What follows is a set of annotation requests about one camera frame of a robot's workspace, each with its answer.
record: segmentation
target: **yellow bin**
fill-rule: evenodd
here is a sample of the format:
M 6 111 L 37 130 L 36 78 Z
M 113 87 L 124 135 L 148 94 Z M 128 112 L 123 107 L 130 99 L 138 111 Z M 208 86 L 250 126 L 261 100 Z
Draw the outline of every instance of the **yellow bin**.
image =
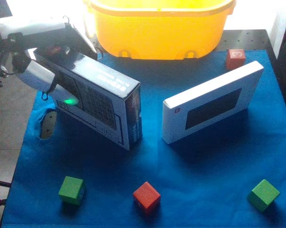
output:
M 98 41 L 133 59 L 200 58 L 219 43 L 236 0 L 84 0 Z

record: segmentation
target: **wooden block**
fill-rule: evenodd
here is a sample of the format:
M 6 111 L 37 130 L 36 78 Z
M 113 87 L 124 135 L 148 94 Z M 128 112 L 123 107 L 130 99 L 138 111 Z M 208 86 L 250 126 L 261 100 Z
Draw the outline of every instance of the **wooden block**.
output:
M 84 192 L 83 180 L 66 176 L 58 194 L 64 202 L 80 205 Z
M 243 66 L 244 62 L 246 61 L 246 55 L 243 49 L 230 49 L 228 50 L 227 55 L 227 69 L 234 70 Z
M 255 208 L 263 212 L 277 198 L 280 192 L 263 179 L 248 195 L 248 200 Z
M 146 214 L 149 214 L 160 202 L 161 195 L 148 182 L 145 182 L 133 193 L 133 199 Z

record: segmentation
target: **robotic arm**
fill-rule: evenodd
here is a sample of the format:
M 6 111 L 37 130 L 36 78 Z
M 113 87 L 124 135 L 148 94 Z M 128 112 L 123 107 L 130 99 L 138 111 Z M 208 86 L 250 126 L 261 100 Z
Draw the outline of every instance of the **robotic arm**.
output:
M 70 23 L 54 19 L 0 19 L 0 77 L 16 74 L 25 84 L 51 95 L 68 105 L 78 99 L 61 85 L 56 84 L 55 74 L 26 55 L 26 50 L 38 47 L 69 46 L 97 60 L 97 53 L 90 40 Z M 4 55 L 12 53 L 15 72 L 8 73 L 3 65 Z

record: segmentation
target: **green block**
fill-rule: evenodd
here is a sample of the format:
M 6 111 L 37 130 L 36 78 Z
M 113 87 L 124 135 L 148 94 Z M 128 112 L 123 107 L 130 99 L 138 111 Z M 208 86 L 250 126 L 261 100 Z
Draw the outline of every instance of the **green block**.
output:
M 58 195 L 66 203 L 80 205 L 84 192 L 83 180 L 66 176 Z
M 280 192 L 263 179 L 248 195 L 248 201 L 263 212 L 277 198 Z

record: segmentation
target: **red cube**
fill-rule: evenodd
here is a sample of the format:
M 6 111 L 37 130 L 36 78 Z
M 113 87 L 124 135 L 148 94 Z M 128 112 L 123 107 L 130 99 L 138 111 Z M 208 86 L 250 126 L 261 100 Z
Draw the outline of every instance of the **red cube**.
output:
M 149 214 L 160 202 L 161 195 L 148 182 L 145 182 L 133 193 L 133 199 L 146 214 Z
M 234 70 L 243 66 L 246 61 L 246 54 L 243 49 L 230 49 L 227 56 L 227 69 Z

